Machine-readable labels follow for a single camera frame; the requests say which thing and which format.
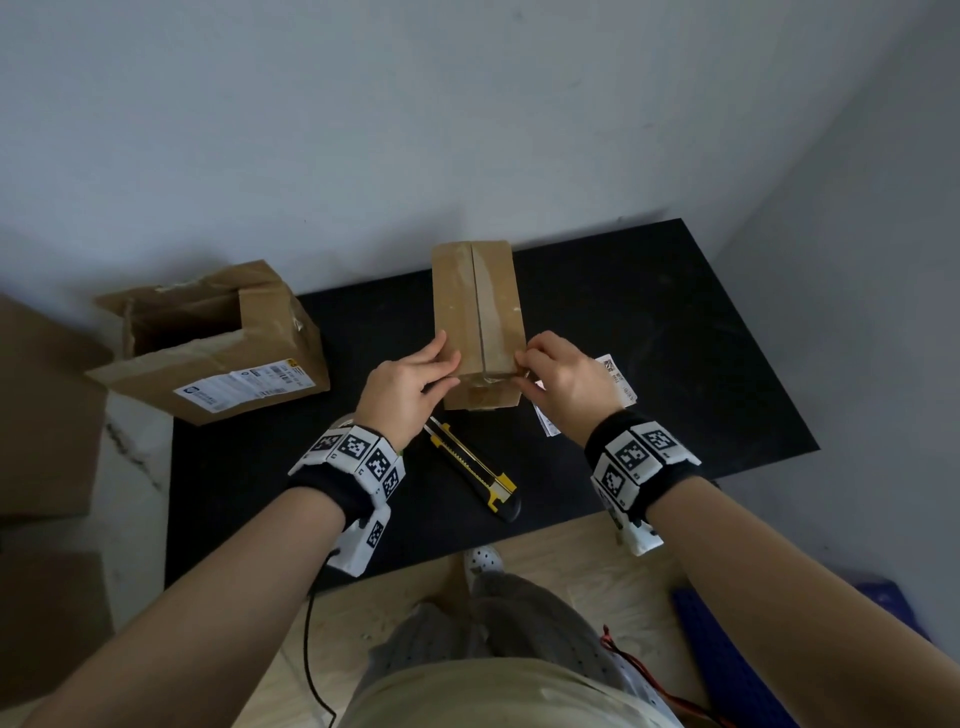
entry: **box cutter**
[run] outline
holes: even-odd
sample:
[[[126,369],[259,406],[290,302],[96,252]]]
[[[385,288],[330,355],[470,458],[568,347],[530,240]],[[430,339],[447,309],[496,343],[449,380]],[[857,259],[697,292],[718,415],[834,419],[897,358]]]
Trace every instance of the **box cutter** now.
[[[450,425],[436,417],[431,417],[423,429],[430,435],[434,447],[446,454],[473,492],[498,518],[510,523],[520,514],[520,493],[505,473],[497,475],[450,432]]]

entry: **white wall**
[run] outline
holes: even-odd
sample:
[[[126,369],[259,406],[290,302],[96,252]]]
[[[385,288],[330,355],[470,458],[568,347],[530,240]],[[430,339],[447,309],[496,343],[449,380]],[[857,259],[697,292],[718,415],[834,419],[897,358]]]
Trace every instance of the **white wall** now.
[[[960,5],[944,0],[715,262],[823,450],[726,486],[888,576],[960,659]]]
[[[712,255],[927,6],[4,3],[0,289],[83,323],[225,262],[304,291],[678,215]]]

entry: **black tabletop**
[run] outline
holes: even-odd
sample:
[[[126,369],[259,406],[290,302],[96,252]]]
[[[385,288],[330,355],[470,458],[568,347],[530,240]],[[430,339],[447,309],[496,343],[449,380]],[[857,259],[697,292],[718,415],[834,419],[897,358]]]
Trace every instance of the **black tabletop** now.
[[[817,444],[684,223],[672,220],[514,254],[528,335],[547,328],[609,353],[635,408],[680,437],[711,477],[811,452]],[[279,494],[286,473],[368,372],[433,336],[430,271],[300,297],[320,327],[331,390],[212,425],[174,427],[166,582],[173,583]],[[532,405],[444,413],[455,433],[516,483],[522,509],[500,521],[422,436],[364,577],[601,509],[583,454],[547,437]],[[352,581],[326,568],[315,587]]]

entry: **finger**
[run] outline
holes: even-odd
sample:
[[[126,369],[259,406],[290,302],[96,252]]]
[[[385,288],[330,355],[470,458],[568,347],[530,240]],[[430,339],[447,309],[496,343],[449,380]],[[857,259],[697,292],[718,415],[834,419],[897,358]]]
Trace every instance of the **finger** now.
[[[460,366],[460,352],[454,352],[446,361],[431,361],[427,364],[417,364],[414,371],[417,373],[417,381],[420,387],[424,387],[432,381],[443,379],[445,376],[452,375]]]
[[[406,362],[407,364],[423,364],[428,361],[433,361],[437,358],[437,354],[440,353],[440,350],[444,347],[446,343],[446,331],[443,329],[437,331],[437,335],[433,337],[433,341],[423,347],[420,351],[412,353],[409,356],[404,356],[400,361]]]
[[[518,352],[516,361],[537,375],[538,379],[543,379],[544,381],[550,378],[557,369],[557,362],[537,349]]]
[[[534,336],[527,344],[527,349],[540,350],[557,361],[568,361],[581,353],[573,344],[553,331],[544,331]]]
[[[440,404],[446,393],[453,389],[460,383],[460,379],[456,376],[448,376],[446,379],[441,379],[432,387],[429,391],[423,393],[423,399],[430,406],[430,411],[433,412],[433,408]]]
[[[540,409],[543,409],[543,403],[546,401],[546,392],[530,381],[530,379],[525,379],[522,376],[515,376],[512,382],[519,388],[524,397]]]

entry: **gray pants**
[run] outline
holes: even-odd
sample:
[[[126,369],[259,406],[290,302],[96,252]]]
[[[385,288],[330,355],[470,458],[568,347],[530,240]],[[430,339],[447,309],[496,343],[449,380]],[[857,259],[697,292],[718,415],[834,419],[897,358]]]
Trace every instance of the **gray pants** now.
[[[370,651],[370,665],[354,696],[408,667],[533,657],[635,695],[672,716],[650,684],[626,660],[604,649],[586,620],[543,587],[515,574],[481,573],[469,607],[470,623],[462,624],[434,604],[419,604],[384,644]]]

